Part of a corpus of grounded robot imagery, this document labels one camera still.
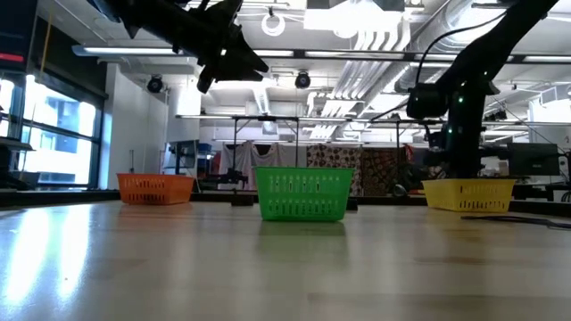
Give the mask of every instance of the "orange basket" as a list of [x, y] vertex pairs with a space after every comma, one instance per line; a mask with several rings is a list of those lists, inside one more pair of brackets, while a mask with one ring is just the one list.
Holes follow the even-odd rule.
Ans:
[[190, 201], [194, 178], [178, 175], [117, 174], [127, 204], [170, 205]]

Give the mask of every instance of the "dome camera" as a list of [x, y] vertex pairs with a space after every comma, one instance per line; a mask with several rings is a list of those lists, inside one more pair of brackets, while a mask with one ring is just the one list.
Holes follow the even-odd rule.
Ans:
[[300, 71], [295, 79], [295, 87], [298, 89], [307, 89], [311, 85], [311, 78], [307, 71]]
[[146, 85], [146, 89], [153, 94], [159, 94], [163, 87], [164, 84], [162, 83], [161, 75], [152, 75], [151, 80], [149, 80], [149, 83]]

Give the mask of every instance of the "monitor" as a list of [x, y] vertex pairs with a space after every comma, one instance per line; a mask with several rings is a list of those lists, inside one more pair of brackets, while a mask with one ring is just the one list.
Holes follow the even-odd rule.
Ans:
[[198, 141], [195, 140], [168, 143], [162, 168], [174, 169], [177, 166], [177, 145], [181, 151], [179, 167], [181, 169], [193, 169], [198, 148]]
[[556, 144], [508, 144], [509, 174], [515, 176], [558, 176]]

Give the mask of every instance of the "red light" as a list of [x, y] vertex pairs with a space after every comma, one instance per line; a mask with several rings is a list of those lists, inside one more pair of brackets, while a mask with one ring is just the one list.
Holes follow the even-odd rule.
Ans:
[[0, 60], [8, 62], [24, 62], [24, 57], [17, 54], [0, 53]]

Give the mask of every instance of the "yellow basket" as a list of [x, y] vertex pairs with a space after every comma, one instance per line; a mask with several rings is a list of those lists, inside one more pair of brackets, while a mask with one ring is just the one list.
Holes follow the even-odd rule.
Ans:
[[454, 211], [508, 211], [515, 179], [439, 179], [423, 181], [428, 207]]

